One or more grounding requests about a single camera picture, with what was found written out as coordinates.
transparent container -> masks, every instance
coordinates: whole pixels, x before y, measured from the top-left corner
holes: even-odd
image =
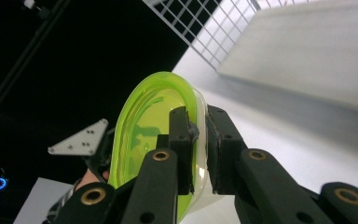
[[[195,190],[193,194],[178,196],[178,222],[188,211],[200,208],[194,205],[202,195],[212,195],[212,189],[207,185],[207,104],[201,93],[182,77],[159,72],[144,79],[131,93],[117,120],[109,177],[109,184],[118,188],[138,175],[145,154],[156,148],[158,135],[169,133],[169,113],[179,106],[186,107],[200,136],[193,146]]]

mounting hole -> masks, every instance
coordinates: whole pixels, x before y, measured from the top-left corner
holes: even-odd
[[[154,214],[150,213],[150,212],[143,213],[143,214],[141,214],[141,217],[140,217],[140,220],[142,223],[151,223],[154,221],[154,219],[155,219]]]
[[[155,161],[166,161],[170,157],[170,153],[167,151],[157,151],[153,154]]]
[[[307,213],[303,213],[303,212],[298,212],[296,214],[298,220],[304,222],[304,223],[313,223],[313,218],[308,215]]]
[[[351,189],[335,189],[336,196],[345,203],[350,203],[358,206],[358,193]]]
[[[249,156],[256,161],[262,161],[267,157],[266,154],[264,154],[263,152],[256,150],[250,151]]]
[[[81,196],[81,202],[85,205],[94,205],[103,200],[106,196],[106,191],[102,188],[88,189]]]

triangular metal bracket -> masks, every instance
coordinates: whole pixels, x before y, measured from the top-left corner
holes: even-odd
[[[51,155],[92,156],[97,151],[108,124],[109,122],[106,119],[101,119],[60,143],[49,147],[48,153]]]

hand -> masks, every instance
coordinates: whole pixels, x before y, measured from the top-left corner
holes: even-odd
[[[107,180],[109,178],[109,171],[104,171],[103,172],[103,178],[105,180]],[[97,176],[95,176],[90,169],[87,169],[86,173],[83,175],[83,178],[81,179],[81,181],[77,184],[77,186],[75,187],[75,191],[80,189],[81,187],[88,185],[90,183],[94,183],[94,182],[100,182],[97,178]]]

